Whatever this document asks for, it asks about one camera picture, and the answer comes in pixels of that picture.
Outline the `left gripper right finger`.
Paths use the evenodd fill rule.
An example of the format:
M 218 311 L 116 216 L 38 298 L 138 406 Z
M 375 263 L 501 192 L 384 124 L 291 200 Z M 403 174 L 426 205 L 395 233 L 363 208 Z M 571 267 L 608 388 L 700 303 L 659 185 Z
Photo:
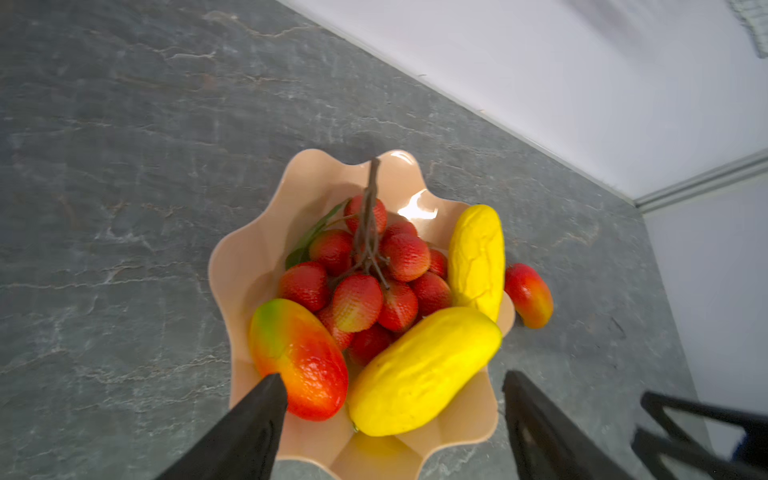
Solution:
M 628 479 L 524 373 L 503 383 L 504 417 L 521 479 Z

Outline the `yellow fruit front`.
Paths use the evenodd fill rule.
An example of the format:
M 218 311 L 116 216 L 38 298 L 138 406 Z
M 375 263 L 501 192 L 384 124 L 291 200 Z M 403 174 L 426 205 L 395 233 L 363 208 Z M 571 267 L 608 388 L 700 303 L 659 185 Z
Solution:
M 377 355 L 352 382 L 349 417 L 371 437 L 435 419 L 501 347 L 499 326 L 470 307 L 439 310 Z

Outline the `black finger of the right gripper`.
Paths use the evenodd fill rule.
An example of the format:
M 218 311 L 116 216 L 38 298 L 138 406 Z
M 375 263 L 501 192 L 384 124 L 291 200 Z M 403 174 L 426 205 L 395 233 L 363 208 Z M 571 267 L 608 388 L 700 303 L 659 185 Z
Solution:
M 665 412 L 666 409 L 738 426 L 746 432 L 767 431 L 767 416 L 762 414 L 684 400 L 651 391 L 642 395 L 640 404 L 666 432 L 683 432 Z
M 722 460 L 692 444 L 660 437 L 642 428 L 636 430 L 631 447 L 655 479 L 675 479 L 675 475 L 664 465 L 663 457 L 699 470 L 710 479 L 767 478 L 766 470 Z

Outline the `red mango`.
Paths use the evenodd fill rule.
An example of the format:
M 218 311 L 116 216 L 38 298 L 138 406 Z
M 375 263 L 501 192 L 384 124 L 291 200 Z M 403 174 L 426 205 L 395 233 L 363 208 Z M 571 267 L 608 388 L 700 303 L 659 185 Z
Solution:
M 506 269 L 506 294 L 525 327 L 545 327 L 554 312 L 553 297 L 541 276 L 530 266 L 516 263 Z
M 342 351 L 302 305 L 277 298 L 259 306 L 251 320 L 249 348 L 261 376 L 281 377 L 293 415 L 325 421 L 344 405 L 349 373 Z

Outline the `yellow fruit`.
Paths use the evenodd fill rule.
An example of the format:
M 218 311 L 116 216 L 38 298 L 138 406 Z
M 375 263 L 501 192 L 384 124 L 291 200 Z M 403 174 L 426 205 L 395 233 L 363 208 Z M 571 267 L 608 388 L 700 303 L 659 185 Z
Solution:
M 499 326 L 470 307 L 439 310 L 377 355 L 352 382 L 349 417 L 371 437 L 435 419 L 501 347 Z
M 498 322 L 504 295 L 505 242 L 498 213 L 474 205 L 458 218 L 448 250 L 448 284 L 454 305 Z

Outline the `red lychee bunch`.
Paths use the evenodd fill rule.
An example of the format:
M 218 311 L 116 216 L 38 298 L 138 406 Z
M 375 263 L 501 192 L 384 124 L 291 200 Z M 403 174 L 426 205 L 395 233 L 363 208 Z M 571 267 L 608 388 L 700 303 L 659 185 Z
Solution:
M 446 256 L 365 188 L 312 226 L 285 260 L 277 295 L 314 313 L 338 348 L 368 364 L 419 320 L 453 303 Z

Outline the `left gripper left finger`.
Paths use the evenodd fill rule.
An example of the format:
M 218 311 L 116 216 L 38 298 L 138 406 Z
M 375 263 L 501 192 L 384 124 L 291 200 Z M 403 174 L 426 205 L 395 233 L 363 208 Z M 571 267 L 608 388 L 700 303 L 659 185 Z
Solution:
M 287 412 L 281 376 L 263 378 L 161 479 L 268 479 Z

